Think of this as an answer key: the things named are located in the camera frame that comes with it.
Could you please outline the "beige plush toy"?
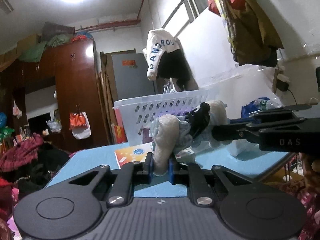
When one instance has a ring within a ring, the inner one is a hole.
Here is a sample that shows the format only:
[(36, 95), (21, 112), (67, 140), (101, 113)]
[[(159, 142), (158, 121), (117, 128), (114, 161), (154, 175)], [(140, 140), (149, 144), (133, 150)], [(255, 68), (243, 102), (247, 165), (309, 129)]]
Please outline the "beige plush toy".
[(227, 105), (220, 100), (202, 102), (184, 116), (166, 114), (152, 122), (149, 135), (152, 137), (154, 174), (167, 173), (169, 157), (204, 142), (216, 150), (228, 145), (230, 140), (218, 141), (212, 136), (216, 126), (229, 124)]

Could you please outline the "clear plastic laundry basket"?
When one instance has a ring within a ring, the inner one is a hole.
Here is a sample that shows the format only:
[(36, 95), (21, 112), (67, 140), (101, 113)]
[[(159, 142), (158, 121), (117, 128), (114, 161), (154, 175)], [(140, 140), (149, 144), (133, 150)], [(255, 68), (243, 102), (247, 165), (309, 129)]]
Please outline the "clear plastic laundry basket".
[(143, 130), (149, 128), (153, 120), (166, 114), (183, 116), (201, 102), (215, 99), (216, 95), (213, 88), (148, 95), (115, 101), (113, 109), (129, 145), (135, 146), (143, 143)]

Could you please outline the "clear plastic bag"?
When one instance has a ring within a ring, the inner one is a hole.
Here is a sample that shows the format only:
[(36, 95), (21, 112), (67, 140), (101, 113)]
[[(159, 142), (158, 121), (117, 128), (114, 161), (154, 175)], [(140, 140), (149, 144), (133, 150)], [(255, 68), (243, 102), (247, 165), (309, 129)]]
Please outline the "clear plastic bag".
[(249, 152), (258, 148), (257, 144), (247, 142), (246, 140), (217, 141), (212, 136), (212, 128), (215, 122), (210, 121), (209, 125), (196, 138), (191, 136), (191, 124), (187, 121), (180, 121), (179, 136), (173, 149), (175, 155), (183, 150), (192, 150), (194, 154), (205, 151), (217, 150), (227, 147), (231, 156), (236, 157), (240, 153)]

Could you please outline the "blue storage box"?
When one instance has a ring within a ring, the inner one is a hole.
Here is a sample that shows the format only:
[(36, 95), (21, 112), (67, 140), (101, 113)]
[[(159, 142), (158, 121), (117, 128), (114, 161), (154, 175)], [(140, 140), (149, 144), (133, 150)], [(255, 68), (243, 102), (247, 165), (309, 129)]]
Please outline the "blue storage box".
[(258, 98), (251, 101), (249, 104), (241, 107), (241, 117), (248, 118), (249, 115), (253, 112), (265, 110), (266, 103), (270, 100), (268, 97)]

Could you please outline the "orange white booklet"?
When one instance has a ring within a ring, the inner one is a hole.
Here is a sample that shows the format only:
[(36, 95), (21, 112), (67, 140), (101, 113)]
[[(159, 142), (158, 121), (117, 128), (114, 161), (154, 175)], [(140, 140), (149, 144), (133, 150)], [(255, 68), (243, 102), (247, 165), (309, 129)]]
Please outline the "orange white booklet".
[(119, 168), (122, 168), (127, 163), (135, 161), (144, 162), (149, 152), (153, 152), (152, 143), (117, 149), (114, 153)]

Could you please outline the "black power adapter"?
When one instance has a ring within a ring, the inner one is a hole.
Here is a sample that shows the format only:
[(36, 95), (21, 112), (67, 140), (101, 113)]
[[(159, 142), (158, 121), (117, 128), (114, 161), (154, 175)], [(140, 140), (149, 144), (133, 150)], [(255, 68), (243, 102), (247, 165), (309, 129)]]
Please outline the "black power adapter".
[(289, 90), (289, 83), (290, 80), (284, 74), (278, 74), (276, 78), (276, 89), (280, 90), (281, 92), (286, 92)]

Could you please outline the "black hanging garment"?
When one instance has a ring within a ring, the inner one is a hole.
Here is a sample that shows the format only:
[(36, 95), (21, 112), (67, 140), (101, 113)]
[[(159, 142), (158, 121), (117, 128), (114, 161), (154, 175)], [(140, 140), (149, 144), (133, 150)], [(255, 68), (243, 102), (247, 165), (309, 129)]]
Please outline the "black hanging garment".
[(198, 90), (199, 88), (180, 49), (163, 53), (157, 69), (157, 78), (175, 80), (181, 91)]

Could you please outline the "red-brown wooden wardrobe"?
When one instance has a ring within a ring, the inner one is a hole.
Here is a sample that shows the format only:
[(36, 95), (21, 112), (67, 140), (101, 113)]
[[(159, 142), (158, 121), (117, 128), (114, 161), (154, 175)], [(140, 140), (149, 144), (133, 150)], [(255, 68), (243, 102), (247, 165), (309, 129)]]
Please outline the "red-brown wooden wardrobe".
[[(64, 146), (75, 152), (111, 144), (92, 38), (47, 48), (40, 62), (14, 59), (1, 65), (1, 112), (9, 127), (18, 130), (27, 122), (25, 94), (56, 87)], [(91, 127), (87, 139), (75, 139), (69, 115), (85, 112)]]

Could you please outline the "orange white hanging bag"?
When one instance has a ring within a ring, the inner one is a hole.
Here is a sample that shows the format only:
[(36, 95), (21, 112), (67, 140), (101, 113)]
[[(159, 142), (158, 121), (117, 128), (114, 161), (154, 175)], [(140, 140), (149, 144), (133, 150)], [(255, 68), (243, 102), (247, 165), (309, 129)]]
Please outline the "orange white hanging bag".
[(70, 113), (69, 130), (77, 140), (87, 139), (91, 136), (91, 127), (86, 112)]

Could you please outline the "olive brown hanging bag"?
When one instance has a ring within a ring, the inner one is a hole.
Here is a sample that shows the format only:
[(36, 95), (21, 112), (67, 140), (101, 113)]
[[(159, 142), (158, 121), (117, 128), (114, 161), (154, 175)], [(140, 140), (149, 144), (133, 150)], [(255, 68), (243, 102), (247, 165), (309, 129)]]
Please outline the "olive brown hanging bag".
[(219, 0), (218, 11), (236, 63), (276, 67), (277, 50), (284, 47), (257, 0)]

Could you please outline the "grey metal door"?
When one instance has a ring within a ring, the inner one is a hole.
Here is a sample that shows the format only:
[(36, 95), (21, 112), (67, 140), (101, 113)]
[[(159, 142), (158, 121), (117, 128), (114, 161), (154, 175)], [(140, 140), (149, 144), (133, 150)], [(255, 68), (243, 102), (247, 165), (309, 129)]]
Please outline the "grey metal door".
[(148, 64), (142, 53), (112, 55), (118, 100), (156, 94), (155, 83), (147, 78)]

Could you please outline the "white jacket blue letters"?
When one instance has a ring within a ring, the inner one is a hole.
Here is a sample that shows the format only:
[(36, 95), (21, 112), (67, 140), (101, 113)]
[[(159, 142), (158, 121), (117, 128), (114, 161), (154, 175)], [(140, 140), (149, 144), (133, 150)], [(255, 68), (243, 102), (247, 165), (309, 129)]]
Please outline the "white jacket blue letters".
[(143, 55), (148, 64), (146, 75), (150, 81), (156, 80), (160, 60), (164, 53), (171, 53), (176, 50), (180, 50), (180, 46), (168, 31), (163, 28), (149, 31)]

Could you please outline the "maroon clothes pile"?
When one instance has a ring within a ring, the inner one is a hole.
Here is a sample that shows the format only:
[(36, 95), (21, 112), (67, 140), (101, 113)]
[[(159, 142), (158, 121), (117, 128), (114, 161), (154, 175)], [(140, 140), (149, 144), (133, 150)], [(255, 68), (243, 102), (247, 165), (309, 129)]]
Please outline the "maroon clothes pile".
[(36, 160), (37, 150), (43, 144), (42, 137), (34, 133), (29, 139), (9, 149), (1, 157), (1, 173), (11, 172)]

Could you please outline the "red hanging plastic bag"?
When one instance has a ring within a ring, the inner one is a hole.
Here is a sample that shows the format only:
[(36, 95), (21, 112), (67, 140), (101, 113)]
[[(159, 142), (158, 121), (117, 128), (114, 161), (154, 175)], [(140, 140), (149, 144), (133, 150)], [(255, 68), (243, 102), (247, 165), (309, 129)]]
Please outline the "red hanging plastic bag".
[(208, 0), (208, 8), (209, 8), (209, 11), (221, 17), (220, 12), (222, 12), (222, 9), (221, 9), (221, 4), (219, 0)]

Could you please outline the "red ceiling pipe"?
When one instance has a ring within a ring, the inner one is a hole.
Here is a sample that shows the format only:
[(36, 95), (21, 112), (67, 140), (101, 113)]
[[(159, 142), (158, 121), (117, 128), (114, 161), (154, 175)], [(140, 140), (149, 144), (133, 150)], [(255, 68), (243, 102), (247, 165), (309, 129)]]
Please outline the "red ceiling pipe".
[(144, 4), (145, 0), (141, 1), (139, 11), (137, 14), (137, 17), (135, 19), (130, 19), (130, 20), (123, 20), (123, 21), (113, 21), (113, 22), (106, 22), (106, 23), (101, 23), (97, 25), (92, 25), (89, 27), (80, 27), (79, 29), (76, 29), (76, 32), (78, 31), (98, 31), (98, 30), (104, 30), (104, 29), (110, 29), (110, 28), (116, 28), (116, 27), (129, 27), (129, 26), (135, 26), (140, 23), (140, 13), (142, 11), (142, 7)]

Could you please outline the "metal clothes rod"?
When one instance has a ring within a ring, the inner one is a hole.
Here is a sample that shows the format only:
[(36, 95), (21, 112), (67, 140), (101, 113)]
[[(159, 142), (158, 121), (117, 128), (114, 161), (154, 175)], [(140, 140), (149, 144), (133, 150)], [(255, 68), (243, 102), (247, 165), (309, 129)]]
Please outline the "metal clothes rod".
[(196, 5), (193, 5), (193, 1), (192, 0), (180, 0), (178, 2), (178, 4), (176, 5), (176, 7), (173, 9), (173, 11), (171, 12), (171, 14), (169, 15), (169, 17), (167, 18), (167, 20), (164, 22), (164, 24), (162, 25), (162, 28), (166, 28), (167, 25), (170, 23), (170, 21), (172, 20), (172, 18), (176, 15), (176, 13), (180, 10), (181, 6), (185, 6), (187, 15), (188, 15), (188, 20), (189, 23), (193, 22), (196, 18)]

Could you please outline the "green bag on wardrobe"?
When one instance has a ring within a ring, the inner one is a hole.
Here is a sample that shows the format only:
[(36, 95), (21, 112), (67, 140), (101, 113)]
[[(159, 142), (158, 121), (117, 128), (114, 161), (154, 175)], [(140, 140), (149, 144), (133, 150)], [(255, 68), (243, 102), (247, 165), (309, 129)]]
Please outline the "green bag on wardrobe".
[(22, 62), (40, 62), (43, 52), (47, 48), (55, 48), (71, 41), (72, 34), (59, 34), (53, 36), (49, 41), (43, 41), (29, 48), (18, 58)]

